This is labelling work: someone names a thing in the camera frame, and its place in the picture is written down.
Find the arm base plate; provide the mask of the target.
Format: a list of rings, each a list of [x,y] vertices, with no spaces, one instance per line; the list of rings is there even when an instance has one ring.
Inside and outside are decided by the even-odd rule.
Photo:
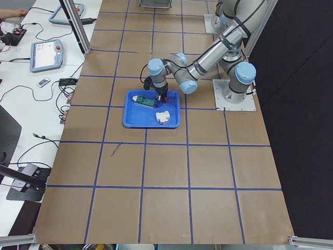
[[[251,87],[244,93],[235,93],[229,88],[229,80],[213,79],[215,109],[219,111],[256,111]]]
[[[232,20],[225,15],[218,17],[216,14],[204,14],[203,18],[206,34],[222,34]]]

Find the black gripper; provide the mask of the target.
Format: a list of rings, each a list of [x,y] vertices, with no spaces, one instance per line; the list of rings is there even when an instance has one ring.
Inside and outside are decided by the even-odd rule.
[[[168,85],[166,84],[163,87],[156,87],[155,88],[157,94],[164,94],[164,95],[168,95]]]

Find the person hand at desk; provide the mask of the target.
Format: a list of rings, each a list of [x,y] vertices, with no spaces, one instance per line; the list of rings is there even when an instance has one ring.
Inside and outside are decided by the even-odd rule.
[[[16,9],[16,10],[10,10],[10,9],[0,9],[0,18],[2,20],[13,18],[13,17],[24,17],[28,13],[25,9]]]

